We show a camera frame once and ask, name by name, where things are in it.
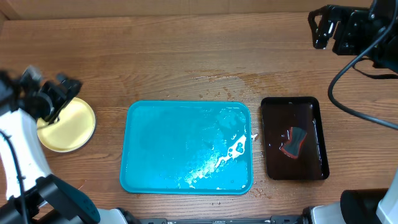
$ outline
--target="yellow plate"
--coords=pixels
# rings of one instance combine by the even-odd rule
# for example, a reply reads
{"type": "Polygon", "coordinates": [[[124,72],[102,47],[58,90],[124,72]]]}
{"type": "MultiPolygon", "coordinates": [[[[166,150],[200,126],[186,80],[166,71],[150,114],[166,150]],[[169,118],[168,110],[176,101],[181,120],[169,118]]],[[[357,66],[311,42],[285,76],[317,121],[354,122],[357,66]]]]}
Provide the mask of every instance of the yellow plate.
{"type": "Polygon", "coordinates": [[[59,121],[47,126],[39,119],[37,135],[42,144],[55,152],[70,152],[82,147],[95,130],[93,109],[79,98],[74,98],[66,108],[61,110],[59,121]]]}

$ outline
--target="water spill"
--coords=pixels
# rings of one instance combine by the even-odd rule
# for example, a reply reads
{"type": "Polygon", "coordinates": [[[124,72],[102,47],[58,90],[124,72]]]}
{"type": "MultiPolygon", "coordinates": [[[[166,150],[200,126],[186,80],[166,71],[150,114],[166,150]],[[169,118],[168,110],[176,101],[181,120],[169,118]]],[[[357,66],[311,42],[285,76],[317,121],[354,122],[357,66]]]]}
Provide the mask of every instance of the water spill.
{"type": "Polygon", "coordinates": [[[252,134],[252,135],[251,135],[251,139],[252,139],[253,141],[257,140],[257,139],[258,139],[258,134],[252,134]]]}
{"type": "Polygon", "coordinates": [[[197,170],[191,170],[188,175],[184,178],[184,181],[189,184],[189,187],[195,188],[193,184],[197,183],[197,179],[209,178],[211,173],[216,170],[217,154],[213,154],[201,167],[197,170]]]}
{"type": "Polygon", "coordinates": [[[246,143],[246,136],[242,135],[231,147],[228,149],[227,156],[221,156],[216,163],[216,168],[221,164],[221,162],[226,162],[229,159],[236,159],[238,156],[244,154],[244,145],[246,143]]]}

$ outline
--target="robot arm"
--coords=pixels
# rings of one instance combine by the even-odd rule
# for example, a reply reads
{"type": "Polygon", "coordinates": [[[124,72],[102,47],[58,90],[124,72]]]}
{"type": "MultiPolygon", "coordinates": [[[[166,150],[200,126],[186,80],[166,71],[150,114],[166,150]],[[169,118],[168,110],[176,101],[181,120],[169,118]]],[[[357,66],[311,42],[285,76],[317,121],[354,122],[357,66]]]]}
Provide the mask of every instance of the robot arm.
{"type": "Polygon", "coordinates": [[[52,124],[81,88],[78,80],[61,74],[57,79],[58,85],[46,82],[40,87],[41,75],[34,67],[28,67],[17,80],[0,71],[0,130],[7,138],[0,137],[0,156],[6,171],[8,200],[0,208],[0,223],[23,223],[25,210],[28,223],[139,224],[124,210],[97,209],[83,192],[52,174],[37,137],[37,119],[52,124]],[[22,195],[9,143],[22,175],[22,195]],[[33,221],[44,202],[54,210],[33,221]]]}
{"type": "MultiPolygon", "coordinates": [[[[374,0],[371,7],[346,7],[327,5],[310,12],[308,22],[312,42],[316,49],[325,49],[329,38],[336,42],[337,55],[359,55],[389,25],[395,9],[395,0],[374,0]],[[321,16],[319,24],[315,18],[321,16]]],[[[388,68],[398,72],[398,24],[368,54],[375,68],[388,68]]]]}

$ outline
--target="black cable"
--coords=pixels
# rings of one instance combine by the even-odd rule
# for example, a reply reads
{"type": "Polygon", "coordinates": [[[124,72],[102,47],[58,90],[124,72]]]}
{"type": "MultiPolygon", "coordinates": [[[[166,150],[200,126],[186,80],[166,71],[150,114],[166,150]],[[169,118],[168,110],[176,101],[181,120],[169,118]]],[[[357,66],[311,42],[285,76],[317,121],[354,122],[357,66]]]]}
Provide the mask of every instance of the black cable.
{"type": "Polygon", "coordinates": [[[337,101],[335,99],[335,97],[333,96],[333,87],[335,86],[336,82],[339,80],[339,78],[344,75],[344,73],[347,72],[348,69],[350,69],[353,65],[355,65],[358,61],[360,61],[362,59],[362,57],[364,57],[373,47],[375,47],[380,41],[383,40],[383,38],[385,38],[385,36],[390,32],[390,30],[392,29],[392,26],[394,26],[394,23],[396,22],[397,19],[397,13],[398,13],[398,0],[396,0],[396,5],[395,5],[395,9],[394,9],[394,14],[392,16],[392,20],[391,23],[388,25],[387,29],[385,29],[383,31],[383,33],[367,48],[365,49],[362,53],[360,53],[357,57],[355,57],[349,64],[347,64],[335,77],[334,79],[331,81],[330,85],[329,85],[329,89],[328,89],[328,96],[330,101],[337,106],[338,108],[340,108],[341,110],[357,116],[359,118],[365,119],[367,121],[371,121],[374,122],[376,124],[380,124],[383,125],[385,127],[388,128],[392,128],[395,130],[398,130],[398,124],[394,124],[394,123],[390,123],[388,121],[385,121],[383,119],[379,119],[379,118],[375,118],[373,116],[364,114],[364,113],[360,113],[358,111],[352,110],[351,108],[348,108],[344,105],[342,105],[339,101],[337,101]]]}
{"type": "MultiPolygon", "coordinates": [[[[365,61],[365,60],[371,60],[371,59],[369,59],[369,58],[361,58],[361,60],[359,60],[358,62],[362,62],[362,61],[365,61]]],[[[361,70],[357,69],[355,66],[356,66],[356,64],[353,65],[353,69],[354,70],[356,70],[357,72],[359,72],[360,74],[362,74],[362,75],[364,75],[364,76],[366,76],[368,78],[373,78],[373,79],[398,79],[398,75],[396,75],[396,74],[370,75],[370,74],[362,72],[361,70]]]]}
{"type": "Polygon", "coordinates": [[[15,170],[17,171],[17,179],[18,179],[18,182],[19,182],[19,190],[21,191],[20,198],[21,198],[21,207],[22,207],[22,219],[23,219],[25,224],[29,224],[29,219],[27,217],[26,200],[25,200],[24,178],[22,177],[22,174],[21,174],[21,170],[20,170],[20,167],[19,167],[17,154],[15,153],[14,146],[12,146],[12,143],[11,143],[11,141],[9,139],[10,137],[7,136],[1,130],[0,130],[0,134],[3,136],[3,138],[8,143],[8,146],[10,147],[12,158],[14,160],[15,170]]]}

